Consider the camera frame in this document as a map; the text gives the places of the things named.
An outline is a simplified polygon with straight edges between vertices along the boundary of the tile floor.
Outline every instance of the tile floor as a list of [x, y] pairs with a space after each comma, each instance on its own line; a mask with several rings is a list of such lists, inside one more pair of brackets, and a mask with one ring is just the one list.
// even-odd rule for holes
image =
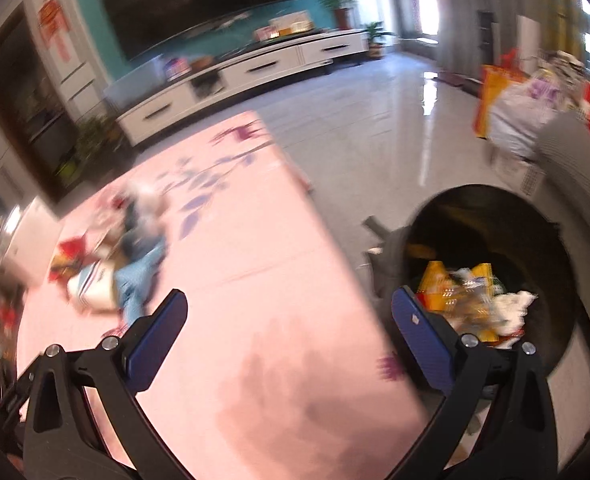
[[[215, 113], [161, 140], [138, 162], [211, 124], [257, 111], [312, 180], [312, 201], [368, 293], [362, 253], [375, 239], [360, 225], [367, 216], [396, 228], [444, 189], [506, 187], [486, 162], [485, 141], [472, 133], [478, 100], [431, 79], [434, 70], [404, 54], [341, 68]], [[578, 330], [549, 383], [565, 463], [590, 428], [590, 358]], [[470, 449], [473, 442], [466, 437], [462, 444]]]

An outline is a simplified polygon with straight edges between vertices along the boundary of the table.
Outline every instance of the table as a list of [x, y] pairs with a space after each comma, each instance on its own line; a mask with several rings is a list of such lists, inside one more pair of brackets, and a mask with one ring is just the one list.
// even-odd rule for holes
[[[137, 396], [177, 458], [204, 480], [384, 478], [424, 411], [409, 380], [380, 376], [389, 343], [259, 118], [208, 128], [113, 185], [129, 180], [155, 182], [169, 202], [170, 247], [149, 308], [172, 288], [189, 300], [181, 334]], [[62, 220], [62, 236], [84, 231], [95, 200]], [[92, 348], [117, 323], [78, 314], [45, 283], [26, 299], [18, 370], [54, 342]], [[110, 453], [130, 464], [89, 399]]]

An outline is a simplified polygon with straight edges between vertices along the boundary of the tv stand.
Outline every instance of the tv stand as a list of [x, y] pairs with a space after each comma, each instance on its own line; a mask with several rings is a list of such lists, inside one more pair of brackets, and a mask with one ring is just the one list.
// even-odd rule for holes
[[123, 111], [117, 120], [130, 142], [139, 144], [193, 113], [251, 88], [313, 68], [329, 68], [339, 57], [363, 56], [368, 51], [368, 38], [363, 30], [336, 30], [294, 34], [293, 38], [253, 47], [175, 79]]

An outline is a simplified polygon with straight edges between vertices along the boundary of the door frame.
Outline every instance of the door frame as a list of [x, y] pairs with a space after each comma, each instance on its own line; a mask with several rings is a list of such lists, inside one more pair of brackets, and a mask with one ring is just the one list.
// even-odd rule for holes
[[[11, 31], [15, 27], [17, 27], [22, 20], [25, 20], [26, 24], [28, 25], [28, 19], [24, 11], [24, 6], [19, 5], [11, 13], [8, 19], [6, 19], [4, 24], [0, 27], [0, 46], [4, 42], [6, 37], [11, 33]], [[44, 68], [44, 72], [48, 74], [45, 67], [43, 67], [41, 57], [37, 52], [35, 44], [33, 43], [32, 37], [30, 35], [30, 30], [28, 30], [27, 48], [30, 48], [34, 52], [35, 58], [37, 59], [38, 63], [40, 63], [42, 68]], [[4, 136], [8, 140], [12, 149], [15, 150], [19, 159], [26, 165], [28, 172], [35, 178], [37, 183], [40, 185], [41, 189], [43, 189], [46, 195], [54, 203], [59, 202], [59, 200], [61, 200], [66, 193], [63, 185], [50, 172], [46, 163], [43, 160], [41, 160], [37, 152], [30, 145], [30, 140], [27, 139], [21, 124], [15, 117], [15, 114], [12, 112], [12, 110], [8, 107], [8, 104], [6, 103], [6, 100], [2, 97], [2, 95], [3, 89], [0, 88], [1, 131], [4, 133]]]

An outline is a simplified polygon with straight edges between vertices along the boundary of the screw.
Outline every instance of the screw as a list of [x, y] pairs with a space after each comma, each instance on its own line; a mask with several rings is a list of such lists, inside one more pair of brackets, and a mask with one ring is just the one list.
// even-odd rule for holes
[[102, 348], [104, 350], [113, 350], [114, 348], [117, 348], [119, 343], [119, 339], [117, 339], [114, 335], [109, 335], [102, 341]]
[[480, 340], [472, 334], [464, 334], [462, 336], [462, 344], [466, 348], [475, 348], [479, 344]]
[[46, 355], [48, 357], [54, 357], [59, 354], [59, 345], [50, 345], [46, 348]]
[[522, 343], [522, 350], [526, 355], [533, 355], [535, 353], [535, 345], [533, 343]]

